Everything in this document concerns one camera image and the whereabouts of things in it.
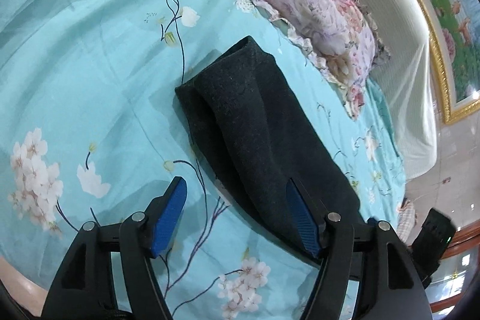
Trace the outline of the black pants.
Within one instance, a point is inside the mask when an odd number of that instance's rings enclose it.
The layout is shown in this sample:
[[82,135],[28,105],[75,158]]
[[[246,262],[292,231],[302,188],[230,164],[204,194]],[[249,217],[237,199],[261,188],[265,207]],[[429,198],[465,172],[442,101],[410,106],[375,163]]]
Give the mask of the black pants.
[[345,222],[360,201],[322,144],[275,58],[244,37],[176,88],[191,138],[233,200],[258,224],[315,259],[287,202],[293,180]]

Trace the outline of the brown wooden glass door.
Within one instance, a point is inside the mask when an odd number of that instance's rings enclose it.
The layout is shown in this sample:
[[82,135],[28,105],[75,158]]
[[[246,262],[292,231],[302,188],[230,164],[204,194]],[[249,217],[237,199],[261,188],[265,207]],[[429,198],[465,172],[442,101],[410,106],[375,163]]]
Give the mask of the brown wooden glass door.
[[464,296],[479,269],[479,220],[458,227],[425,293],[432,319],[444,319]]

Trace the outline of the turquoise floral bed quilt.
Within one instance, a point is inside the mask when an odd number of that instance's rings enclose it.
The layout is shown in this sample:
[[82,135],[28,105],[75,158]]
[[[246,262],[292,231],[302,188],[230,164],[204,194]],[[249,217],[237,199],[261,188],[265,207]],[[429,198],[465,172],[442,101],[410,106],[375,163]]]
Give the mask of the turquoise floral bed quilt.
[[118,223],[180,175],[184,213],[153,261],[176,319],[297,319],[317,270],[241,216],[194,148],[176,86],[243,37],[275,57],[364,218],[405,192],[386,99],[360,118],[249,0],[1,0],[1,258],[48,288],[77,229]]

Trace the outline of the pink floral ruffled pillow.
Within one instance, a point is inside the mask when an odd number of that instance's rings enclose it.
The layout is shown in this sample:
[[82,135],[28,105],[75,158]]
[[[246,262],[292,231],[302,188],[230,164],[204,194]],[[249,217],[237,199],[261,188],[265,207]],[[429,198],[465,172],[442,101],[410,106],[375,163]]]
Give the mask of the pink floral ruffled pillow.
[[366,81],[391,54],[360,0],[250,0],[339,90],[350,118],[365,104]]

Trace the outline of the gold framed landscape painting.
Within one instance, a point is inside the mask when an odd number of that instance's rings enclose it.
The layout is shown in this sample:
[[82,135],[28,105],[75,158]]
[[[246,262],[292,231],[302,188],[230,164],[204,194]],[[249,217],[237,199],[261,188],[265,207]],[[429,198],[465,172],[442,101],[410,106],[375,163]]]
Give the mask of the gold framed landscape painting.
[[430,29],[443,121],[479,110],[479,0],[417,0]]

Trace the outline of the white striped headboard cover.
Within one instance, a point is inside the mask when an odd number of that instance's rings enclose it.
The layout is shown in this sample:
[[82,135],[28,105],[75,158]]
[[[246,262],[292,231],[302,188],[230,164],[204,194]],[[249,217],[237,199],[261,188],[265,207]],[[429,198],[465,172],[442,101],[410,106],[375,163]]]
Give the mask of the white striped headboard cover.
[[419,0],[360,0],[372,13],[391,52],[373,78],[385,94],[407,179],[437,161],[437,129],[431,91],[430,29]]

